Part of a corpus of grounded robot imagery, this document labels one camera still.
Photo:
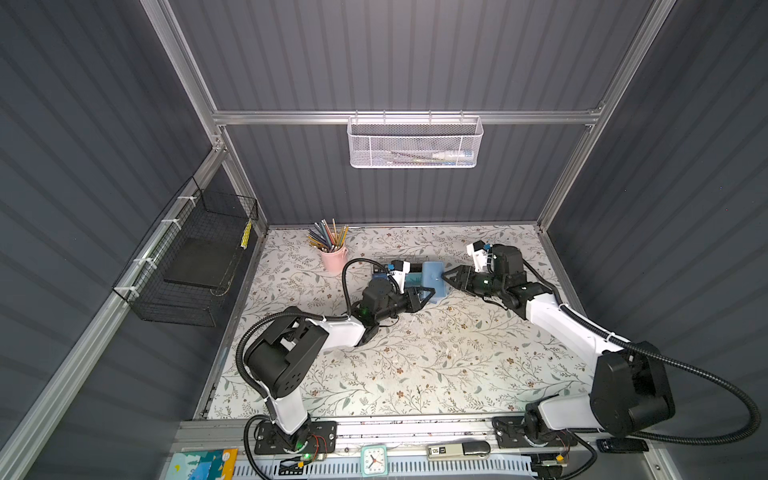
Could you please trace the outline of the coloured pencils bunch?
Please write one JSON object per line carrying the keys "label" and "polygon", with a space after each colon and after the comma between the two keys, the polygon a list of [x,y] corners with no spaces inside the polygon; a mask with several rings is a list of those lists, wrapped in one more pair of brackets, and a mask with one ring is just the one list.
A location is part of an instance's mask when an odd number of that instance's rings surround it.
{"label": "coloured pencils bunch", "polygon": [[346,246],[349,227],[339,226],[335,220],[331,222],[321,219],[308,229],[307,237],[310,244],[323,253],[335,253]]}

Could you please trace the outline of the pink pencil cup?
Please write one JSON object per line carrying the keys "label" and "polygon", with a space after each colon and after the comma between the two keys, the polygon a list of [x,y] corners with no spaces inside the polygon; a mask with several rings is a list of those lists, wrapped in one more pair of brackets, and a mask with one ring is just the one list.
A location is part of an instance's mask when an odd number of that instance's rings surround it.
{"label": "pink pencil cup", "polygon": [[322,251],[320,257],[325,271],[330,275],[339,275],[348,261],[347,254],[348,250],[345,246],[332,252]]}

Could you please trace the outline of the small teal desk clock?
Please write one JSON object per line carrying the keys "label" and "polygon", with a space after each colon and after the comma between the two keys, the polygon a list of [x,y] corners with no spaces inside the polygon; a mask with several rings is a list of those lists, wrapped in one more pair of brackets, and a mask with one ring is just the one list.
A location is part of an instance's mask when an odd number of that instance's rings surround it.
{"label": "small teal desk clock", "polygon": [[360,452],[361,474],[363,477],[378,477],[389,474],[388,449],[385,445],[364,446]]}

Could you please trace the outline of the black remote device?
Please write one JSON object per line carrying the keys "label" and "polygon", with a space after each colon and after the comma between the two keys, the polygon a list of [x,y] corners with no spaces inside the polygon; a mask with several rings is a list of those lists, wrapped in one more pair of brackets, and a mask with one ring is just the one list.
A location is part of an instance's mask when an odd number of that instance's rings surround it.
{"label": "black remote device", "polygon": [[597,449],[606,454],[642,454],[649,451],[649,445],[635,438],[601,438],[596,440]]}

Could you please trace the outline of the yellow tag on basket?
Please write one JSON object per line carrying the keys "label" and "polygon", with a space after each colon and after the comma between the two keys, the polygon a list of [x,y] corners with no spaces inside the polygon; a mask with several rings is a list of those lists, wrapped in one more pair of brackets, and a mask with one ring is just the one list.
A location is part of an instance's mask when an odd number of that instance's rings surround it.
{"label": "yellow tag on basket", "polygon": [[245,224],[245,227],[241,236],[240,244],[239,244],[240,248],[243,250],[246,250],[248,247],[248,243],[249,243],[249,239],[252,231],[252,225],[253,225],[253,222],[251,219],[249,219]]}

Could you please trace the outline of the colourful booklet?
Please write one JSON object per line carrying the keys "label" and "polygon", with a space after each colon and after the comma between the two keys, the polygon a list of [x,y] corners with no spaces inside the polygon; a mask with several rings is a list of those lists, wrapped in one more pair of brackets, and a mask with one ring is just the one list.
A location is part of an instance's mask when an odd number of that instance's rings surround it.
{"label": "colourful booklet", "polygon": [[165,480],[230,480],[238,456],[237,449],[175,453]]}

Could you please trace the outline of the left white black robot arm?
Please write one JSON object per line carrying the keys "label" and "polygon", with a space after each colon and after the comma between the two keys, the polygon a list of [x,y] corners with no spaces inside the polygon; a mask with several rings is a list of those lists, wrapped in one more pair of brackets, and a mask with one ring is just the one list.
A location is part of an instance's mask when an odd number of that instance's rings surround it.
{"label": "left white black robot arm", "polygon": [[400,289],[393,280],[372,279],[359,301],[343,316],[323,316],[297,307],[272,314],[251,327],[236,348],[236,368],[243,380],[265,401],[277,433],[298,445],[310,434],[310,416],[300,385],[317,357],[340,348],[365,345],[401,313],[422,310],[435,295],[432,287]]}

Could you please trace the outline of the pens in white basket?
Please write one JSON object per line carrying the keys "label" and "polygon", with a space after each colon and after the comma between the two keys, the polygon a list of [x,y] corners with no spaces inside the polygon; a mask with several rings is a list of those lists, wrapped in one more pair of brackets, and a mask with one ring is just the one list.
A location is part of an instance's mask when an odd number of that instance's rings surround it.
{"label": "pens in white basket", "polygon": [[476,163],[475,153],[472,150],[447,150],[433,153],[390,151],[390,154],[398,158],[405,158],[413,163],[422,164],[473,167]]}

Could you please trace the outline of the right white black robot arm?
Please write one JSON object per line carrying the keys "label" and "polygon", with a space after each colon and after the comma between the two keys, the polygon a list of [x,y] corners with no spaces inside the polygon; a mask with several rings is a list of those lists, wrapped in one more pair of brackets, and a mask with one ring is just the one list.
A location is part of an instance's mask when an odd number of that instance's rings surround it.
{"label": "right white black robot arm", "polygon": [[533,445],[564,430],[602,430],[626,437],[672,418],[675,404],[657,349],[603,329],[562,301],[557,288],[520,250],[482,241],[468,246],[473,263],[443,273],[452,288],[513,311],[550,333],[586,364],[592,375],[586,394],[554,394],[527,405],[522,429]]}

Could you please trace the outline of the black pad in basket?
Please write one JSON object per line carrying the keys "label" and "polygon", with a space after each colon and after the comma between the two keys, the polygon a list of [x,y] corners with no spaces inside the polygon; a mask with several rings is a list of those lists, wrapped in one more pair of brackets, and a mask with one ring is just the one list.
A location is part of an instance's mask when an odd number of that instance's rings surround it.
{"label": "black pad in basket", "polygon": [[165,282],[214,289],[232,273],[239,248],[200,238],[186,239],[164,273]]}

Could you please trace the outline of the silver black label device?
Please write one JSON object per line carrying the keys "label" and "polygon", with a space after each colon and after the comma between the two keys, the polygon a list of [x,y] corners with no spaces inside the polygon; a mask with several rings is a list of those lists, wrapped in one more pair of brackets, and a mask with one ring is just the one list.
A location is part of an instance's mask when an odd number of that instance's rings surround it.
{"label": "silver black label device", "polygon": [[433,444],[427,447],[429,461],[447,461],[470,457],[487,457],[491,446],[484,440],[464,440],[450,443]]}

